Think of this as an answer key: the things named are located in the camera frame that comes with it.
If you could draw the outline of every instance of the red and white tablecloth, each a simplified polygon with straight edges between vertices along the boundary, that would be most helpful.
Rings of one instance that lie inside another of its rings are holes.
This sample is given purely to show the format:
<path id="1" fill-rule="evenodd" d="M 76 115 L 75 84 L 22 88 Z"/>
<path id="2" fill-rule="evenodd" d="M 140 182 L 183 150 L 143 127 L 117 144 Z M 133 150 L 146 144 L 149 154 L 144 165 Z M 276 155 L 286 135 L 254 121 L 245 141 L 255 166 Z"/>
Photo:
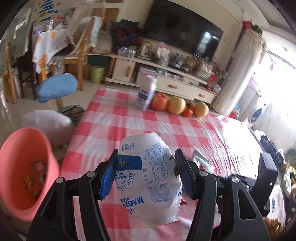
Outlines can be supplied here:
<path id="1" fill-rule="evenodd" d="M 215 166 L 215 175 L 240 174 L 256 179 L 262 152 L 248 128 L 240 121 L 210 113 L 207 117 L 184 118 L 168 112 L 140 111 L 135 108 L 137 93 L 109 88 L 99 89 L 89 104 L 69 145 L 62 176 L 79 178 L 107 161 L 122 138 L 147 132 L 157 132 L 172 153 L 181 148 L 191 159 L 197 148 Z M 196 201 L 183 192 L 187 204 L 181 205 L 179 221 L 143 229 L 121 204 L 113 185 L 110 195 L 99 202 L 110 238 L 116 240 L 185 240 L 193 219 Z M 74 200 L 78 238 L 85 240 L 79 212 Z M 215 217 L 219 225 L 220 215 Z"/>

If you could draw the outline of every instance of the blue stool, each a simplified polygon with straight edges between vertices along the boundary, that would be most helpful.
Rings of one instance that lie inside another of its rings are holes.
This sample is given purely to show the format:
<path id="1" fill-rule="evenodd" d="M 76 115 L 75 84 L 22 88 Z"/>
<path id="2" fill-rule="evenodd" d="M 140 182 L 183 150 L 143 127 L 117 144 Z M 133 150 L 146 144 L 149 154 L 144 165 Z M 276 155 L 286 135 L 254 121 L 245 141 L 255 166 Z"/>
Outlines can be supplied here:
<path id="1" fill-rule="evenodd" d="M 62 97 L 73 94 L 77 89 L 77 80 L 71 74 L 54 75 L 43 81 L 37 88 L 40 103 L 55 99 L 58 109 L 63 107 Z"/>

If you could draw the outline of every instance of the white tv cabinet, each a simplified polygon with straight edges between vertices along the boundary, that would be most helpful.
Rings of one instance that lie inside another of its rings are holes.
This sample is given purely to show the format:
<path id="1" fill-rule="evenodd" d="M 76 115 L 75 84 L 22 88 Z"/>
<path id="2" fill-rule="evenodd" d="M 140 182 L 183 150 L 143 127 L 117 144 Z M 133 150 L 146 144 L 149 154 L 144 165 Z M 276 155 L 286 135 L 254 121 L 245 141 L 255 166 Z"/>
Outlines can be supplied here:
<path id="1" fill-rule="evenodd" d="M 181 72 L 179 70 L 164 67 L 152 61 L 139 59 L 137 57 L 130 58 L 124 57 L 117 54 L 110 54 L 111 58 L 109 75 L 105 78 L 105 84 L 108 85 L 109 82 L 131 85 L 140 87 L 137 83 L 131 82 L 132 74 L 135 68 L 136 63 L 145 64 L 148 66 L 164 69 L 175 74 L 183 76 L 185 81 L 177 80 L 174 78 L 166 77 L 164 75 L 157 75 L 157 89 L 156 91 L 163 92 L 166 94 L 179 96 L 188 100 L 201 100 L 205 103 L 211 104 L 217 97 L 217 94 L 208 91 L 203 87 L 192 86 L 190 83 L 202 83 L 207 84 L 204 80 L 196 78 L 193 75 Z"/>

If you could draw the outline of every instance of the black flat screen tv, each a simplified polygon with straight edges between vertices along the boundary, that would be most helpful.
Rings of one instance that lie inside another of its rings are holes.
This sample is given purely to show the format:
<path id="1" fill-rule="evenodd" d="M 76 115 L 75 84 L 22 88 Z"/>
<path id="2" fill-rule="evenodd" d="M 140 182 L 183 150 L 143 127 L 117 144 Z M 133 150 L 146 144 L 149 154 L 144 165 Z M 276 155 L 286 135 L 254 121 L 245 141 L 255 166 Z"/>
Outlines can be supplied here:
<path id="1" fill-rule="evenodd" d="M 223 31 L 197 13 L 168 0 L 154 0 L 142 35 L 212 60 Z"/>

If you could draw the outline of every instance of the orange trash can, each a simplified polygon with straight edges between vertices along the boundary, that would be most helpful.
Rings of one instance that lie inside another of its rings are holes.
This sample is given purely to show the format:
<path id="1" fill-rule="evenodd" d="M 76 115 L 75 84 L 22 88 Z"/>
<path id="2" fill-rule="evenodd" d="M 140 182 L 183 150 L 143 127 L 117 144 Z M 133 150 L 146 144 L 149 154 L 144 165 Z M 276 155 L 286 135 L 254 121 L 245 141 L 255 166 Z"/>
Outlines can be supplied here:
<path id="1" fill-rule="evenodd" d="M 43 190 L 36 200 L 24 185 L 25 175 L 37 179 L 31 166 L 47 162 Z M 17 218 L 32 221 L 53 182 L 59 177 L 59 165 L 46 135 L 34 128 L 21 128 L 11 134 L 0 150 L 0 195 L 6 208 Z"/>

